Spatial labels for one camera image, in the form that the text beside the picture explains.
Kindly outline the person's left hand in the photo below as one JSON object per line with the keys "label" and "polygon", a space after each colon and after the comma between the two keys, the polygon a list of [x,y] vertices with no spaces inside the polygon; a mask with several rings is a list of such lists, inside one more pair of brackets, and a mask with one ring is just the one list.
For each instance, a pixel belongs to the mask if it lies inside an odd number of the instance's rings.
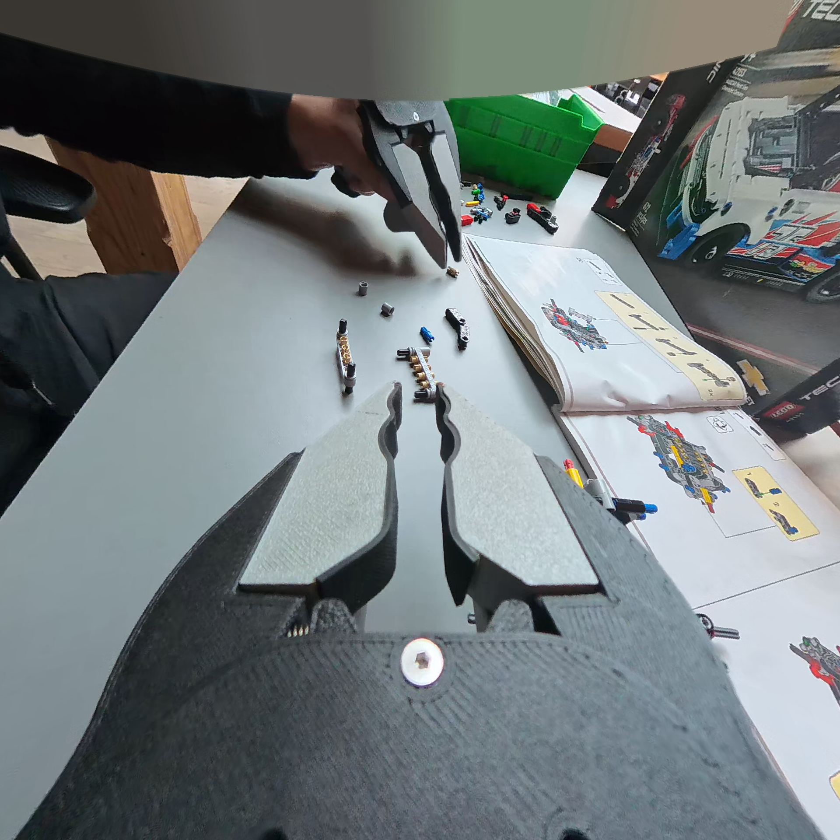
{"label": "person's left hand", "polygon": [[303,169],[338,167],[353,192],[393,201],[388,181],[364,149],[359,106],[354,99],[293,94],[287,111],[290,145]]}

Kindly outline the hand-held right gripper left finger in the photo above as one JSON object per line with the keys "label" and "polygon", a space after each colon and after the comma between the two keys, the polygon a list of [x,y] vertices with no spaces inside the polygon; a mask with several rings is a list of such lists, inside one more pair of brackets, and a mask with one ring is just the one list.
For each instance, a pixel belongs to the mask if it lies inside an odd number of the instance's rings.
{"label": "hand-held right gripper left finger", "polygon": [[299,455],[238,581],[245,592],[365,609],[396,567],[403,388],[389,381]]}

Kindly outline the white desk with wooden edge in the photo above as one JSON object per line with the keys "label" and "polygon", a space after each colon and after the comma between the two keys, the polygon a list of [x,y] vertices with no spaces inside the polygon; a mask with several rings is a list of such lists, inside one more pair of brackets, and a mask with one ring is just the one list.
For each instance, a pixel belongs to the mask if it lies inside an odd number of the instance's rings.
{"label": "white desk with wooden edge", "polygon": [[625,151],[641,119],[590,87],[577,87],[572,91],[602,120],[601,128],[577,168],[607,176]]}

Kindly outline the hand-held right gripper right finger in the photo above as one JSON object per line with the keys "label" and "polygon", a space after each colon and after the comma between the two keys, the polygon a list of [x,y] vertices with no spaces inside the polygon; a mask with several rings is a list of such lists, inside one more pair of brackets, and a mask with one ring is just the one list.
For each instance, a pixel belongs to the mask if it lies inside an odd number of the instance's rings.
{"label": "hand-held right gripper right finger", "polygon": [[444,462],[444,568],[476,630],[506,601],[595,595],[602,584],[538,457],[451,386],[436,400]]}

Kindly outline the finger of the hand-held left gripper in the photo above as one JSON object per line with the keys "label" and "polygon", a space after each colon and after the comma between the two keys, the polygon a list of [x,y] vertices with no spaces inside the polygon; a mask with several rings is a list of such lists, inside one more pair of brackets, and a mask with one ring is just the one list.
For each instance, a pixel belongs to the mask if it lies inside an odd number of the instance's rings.
{"label": "finger of the hand-held left gripper", "polygon": [[404,143],[386,143],[384,166],[394,196],[384,209],[393,233],[414,233],[440,268],[446,268],[448,243],[419,155]]}
{"label": "finger of the hand-held left gripper", "polygon": [[457,139],[448,120],[426,121],[418,155],[425,173],[441,246],[433,252],[439,265],[451,256],[461,260],[460,166]]}

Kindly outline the green plastic bin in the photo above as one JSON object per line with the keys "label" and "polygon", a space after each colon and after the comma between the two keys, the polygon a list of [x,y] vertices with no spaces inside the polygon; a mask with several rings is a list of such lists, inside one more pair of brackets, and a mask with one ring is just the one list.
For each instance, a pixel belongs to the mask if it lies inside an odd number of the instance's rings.
{"label": "green plastic bin", "polygon": [[444,101],[455,127],[462,175],[554,200],[604,120],[572,92],[554,104],[520,94]]}

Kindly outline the black box flap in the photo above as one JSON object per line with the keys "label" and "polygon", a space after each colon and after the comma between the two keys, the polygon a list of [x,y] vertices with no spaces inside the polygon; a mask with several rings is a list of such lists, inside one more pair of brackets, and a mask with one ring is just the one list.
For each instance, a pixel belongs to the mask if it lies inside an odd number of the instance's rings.
{"label": "black box flap", "polygon": [[777,440],[790,441],[829,427],[838,433],[839,360],[752,411],[752,417]]}

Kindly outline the open instruction booklet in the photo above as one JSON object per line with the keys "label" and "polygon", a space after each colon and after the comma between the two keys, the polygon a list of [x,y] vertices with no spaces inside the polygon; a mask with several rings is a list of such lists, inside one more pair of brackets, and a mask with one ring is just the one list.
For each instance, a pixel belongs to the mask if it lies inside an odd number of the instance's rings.
{"label": "open instruction booklet", "polygon": [[510,336],[560,398],[581,477],[658,512],[629,531],[696,613],[783,780],[838,838],[838,509],[741,410],[732,367],[579,248],[467,237]]}

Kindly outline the grey beam with tan pins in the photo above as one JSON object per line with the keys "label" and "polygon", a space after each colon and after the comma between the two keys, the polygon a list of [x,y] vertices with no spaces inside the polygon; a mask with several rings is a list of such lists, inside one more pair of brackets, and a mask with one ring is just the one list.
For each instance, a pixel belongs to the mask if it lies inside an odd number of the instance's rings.
{"label": "grey beam with tan pins", "polygon": [[410,367],[415,380],[413,400],[415,403],[435,403],[438,392],[438,382],[429,362],[431,349],[427,346],[409,346],[395,352],[399,361],[404,361]]}
{"label": "grey beam with tan pins", "polygon": [[356,363],[352,356],[348,322],[346,318],[339,320],[335,340],[342,393],[345,396],[349,396],[354,392],[356,384]]}

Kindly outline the pile of small coloured pieces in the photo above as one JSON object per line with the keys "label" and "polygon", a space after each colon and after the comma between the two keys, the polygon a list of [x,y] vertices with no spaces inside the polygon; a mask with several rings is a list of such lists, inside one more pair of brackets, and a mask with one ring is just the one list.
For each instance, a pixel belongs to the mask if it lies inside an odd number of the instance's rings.
{"label": "pile of small coloured pieces", "polygon": [[460,183],[460,224],[462,228],[481,225],[498,217],[504,224],[513,226],[522,217],[522,207],[532,200],[527,192],[487,192],[480,182],[462,181]]}

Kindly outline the person's black clothing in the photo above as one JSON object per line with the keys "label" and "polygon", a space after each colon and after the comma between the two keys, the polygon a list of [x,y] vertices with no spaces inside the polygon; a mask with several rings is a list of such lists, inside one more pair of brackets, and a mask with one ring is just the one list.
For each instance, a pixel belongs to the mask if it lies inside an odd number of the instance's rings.
{"label": "person's black clothing", "polygon": [[177,277],[1,273],[1,512]]}

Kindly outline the toy car set box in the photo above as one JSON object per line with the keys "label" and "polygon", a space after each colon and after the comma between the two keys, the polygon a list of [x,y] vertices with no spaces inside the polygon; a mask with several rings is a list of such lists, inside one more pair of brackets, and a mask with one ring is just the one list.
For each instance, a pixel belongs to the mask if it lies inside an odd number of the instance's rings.
{"label": "toy car set box", "polygon": [[839,2],[779,44],[671,73],[592,211],[758,410],[838,358]]}

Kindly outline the person's left forearm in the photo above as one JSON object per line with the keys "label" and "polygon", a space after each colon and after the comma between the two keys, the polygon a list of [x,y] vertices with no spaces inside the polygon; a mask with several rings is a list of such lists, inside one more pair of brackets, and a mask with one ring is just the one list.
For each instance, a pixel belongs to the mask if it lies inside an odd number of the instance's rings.
{"label": "person's left forearm", "polygon": [[291,95],[173,76],[1,35],[1,124],[105,161],[202,177],[310,179]]}

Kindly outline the wooden table leg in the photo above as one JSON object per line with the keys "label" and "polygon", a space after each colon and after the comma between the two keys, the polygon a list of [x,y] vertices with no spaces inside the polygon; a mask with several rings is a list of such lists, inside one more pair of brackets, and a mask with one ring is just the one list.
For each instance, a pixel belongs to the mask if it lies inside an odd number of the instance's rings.
{"label": "wooden table leg", "polygon": [[87,234],[107,273],[184,268],[203,238],[182,175],[107,162],[51,138],[46,142],[58,165],[94,186],[97,201],[86,217]]}

